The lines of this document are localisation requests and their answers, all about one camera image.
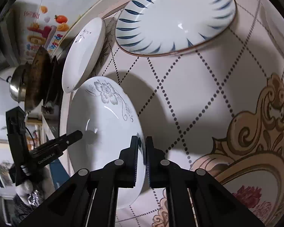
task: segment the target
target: orange fruit illustration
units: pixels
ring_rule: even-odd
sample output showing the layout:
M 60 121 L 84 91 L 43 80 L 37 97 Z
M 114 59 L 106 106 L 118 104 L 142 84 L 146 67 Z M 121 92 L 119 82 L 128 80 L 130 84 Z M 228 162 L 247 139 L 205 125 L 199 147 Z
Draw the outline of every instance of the orange fruit illustration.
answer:
M 65 17 L 64 15 L 55 15 L 55 20 L 59 24 L 66 23 L 67 17 Z
M 57 26 L 57 31 L 68 31 L 68 30 L 69 26 L 64 22 Z
M 40 10 L 42 13 L 47 13 L 48 8 L 46 6 L 40 6 Z

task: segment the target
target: grey flower pattern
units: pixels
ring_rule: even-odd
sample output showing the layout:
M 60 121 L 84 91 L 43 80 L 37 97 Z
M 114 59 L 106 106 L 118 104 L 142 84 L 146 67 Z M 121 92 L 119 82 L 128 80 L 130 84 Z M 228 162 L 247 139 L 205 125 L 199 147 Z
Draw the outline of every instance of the grey flower pattern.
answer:
M 101 100 L 103 103 L 109 103 L 113 105 L 118 105 L 119 103 L 122 104 L 122 117 L 126 121 L 129 117 L 129 120 L 133 122 L 133 117 L 131 115 L 131 109 L 129 105 L 124 101 L 122 96 L 112 87 L 110 83 L 100 82 L 99 80 L 94 82 L 94 85 L 89 85 L 89 90 L 86 89 L 88 93 L 90 93 L 92 96 L 101 96 Z
M 117 97 L 115 96 L 115 89 L 111 86 L 110 83 L 94 82 L 94 84 L 97 91 L 100 92 L 103 103 L 109 103 L 109 101 L 111 101 L 113 105 L 118 104 Z
M 84 33 L 88 34 L 88 33 L 91 33 L 91 32 L 89 32 L 89 31 L 87 31 L 86 29 L 84 29 L 84 31 L 82 32 L 82 34 L 79 36 L 80 38 L 79 38 L 78 40 L 76 40 L 75 43 L 78 42 L 78 41 L 80 42 L 80 41 L 82 40 L 82 38 L 85 39 Z

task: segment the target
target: ornate gold pattern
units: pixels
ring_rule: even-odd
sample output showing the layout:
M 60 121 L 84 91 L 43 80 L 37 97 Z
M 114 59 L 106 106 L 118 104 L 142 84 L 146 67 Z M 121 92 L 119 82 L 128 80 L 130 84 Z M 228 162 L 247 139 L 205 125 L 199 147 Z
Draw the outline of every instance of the ornate gold pattern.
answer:
M 256 112 L 242 111 L 230 122 L 224 139 L 213 138 L 213 150 L 196 160 L 191 170 L 203 168 L 221 184 L 253 171 L 265 170 L 277 180 L 271 212 L 262 221 L 274 226 L 284 214 L 284 85 L 273 73 L 262 89 Z M 166 192 L 152 227 L 168 226 Z
M 160 200 L 160 210 L 158 215 L 153 218 L 152 227 L 168 227 L 168 213 L 167 213 L 167 199 L 166 199 L 166 189 L 163 190 L 163 198 Z

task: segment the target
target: floral plate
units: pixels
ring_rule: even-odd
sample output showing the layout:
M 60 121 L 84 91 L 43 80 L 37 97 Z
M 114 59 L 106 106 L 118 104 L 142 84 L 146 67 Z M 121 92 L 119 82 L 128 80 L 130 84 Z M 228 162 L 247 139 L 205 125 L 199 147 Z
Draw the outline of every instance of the floral plate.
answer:
M 117 21 L 116 41 L 132 55 L 174 54 L 216 37 L 235 13 L 235 0 L 131 0 Z
M 132 135 L 144 143 L 137 113 L 123 89 L 106 77 L 93 77 L 77 90 L 69 109 L 67 134 L 80 130 L 83 138 L 68 148 L 75 171 L 103 168 L 128 148 Z M 132 204 L 145 178 L 142 151 L 138 152 L 137 180 L 133 189 L 119 189 L 117 208 Z

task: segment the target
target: white plate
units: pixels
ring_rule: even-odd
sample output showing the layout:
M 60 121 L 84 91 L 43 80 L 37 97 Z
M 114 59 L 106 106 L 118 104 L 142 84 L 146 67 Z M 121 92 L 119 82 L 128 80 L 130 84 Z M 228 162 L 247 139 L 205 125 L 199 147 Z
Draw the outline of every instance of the white plate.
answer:
M 132 55 L 181 52 L 220 34 L 235 13 L 235 0 L 132 0 L 117 21 L 116 41 Z
M 83 138 L 68 148 L 75 171 L 81 168 L 98 170 L 118 159 L 120 151 L 130 146 L 132 135 L 138 135 L 144 143 L 140 122 L 129 97 L 116 82 L 106 77 L 93 77 L 77 90 L 69 109 L 67 134 L 75 130 L 83 133 Z M 144 178 L 145 165 L 139 150 L 136 186 L 119 189 L 118 209 L 136 200 Z
M 62 74 L 62 88 L 70 93 L 88 78 L 100 55 L 105 39 L 105 25 L 94 18 L 80 31 L 66 57 Z

